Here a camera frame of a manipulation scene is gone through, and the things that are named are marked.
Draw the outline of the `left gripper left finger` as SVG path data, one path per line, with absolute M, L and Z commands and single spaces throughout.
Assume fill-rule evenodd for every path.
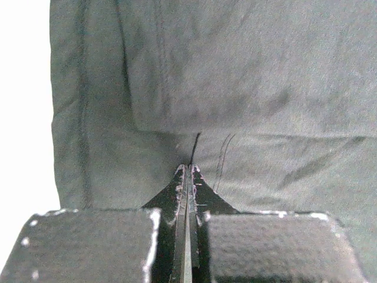
M 187 168 L 140 209 L 60 209 L 30 217 L 2 282 L 184 282 Z

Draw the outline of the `black tank top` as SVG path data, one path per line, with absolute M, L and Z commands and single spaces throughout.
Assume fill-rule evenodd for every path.
M 322 211 L 376 281 L 375 1 L 52 1 L 63 208 L 137 208 L 183 163 L 236 209 Z

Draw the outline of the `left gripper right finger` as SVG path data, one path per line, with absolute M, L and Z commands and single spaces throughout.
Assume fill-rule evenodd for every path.
M 366 282 L 334 218 L 322 212 L 241 212 L 190 166 L 194 282 Z

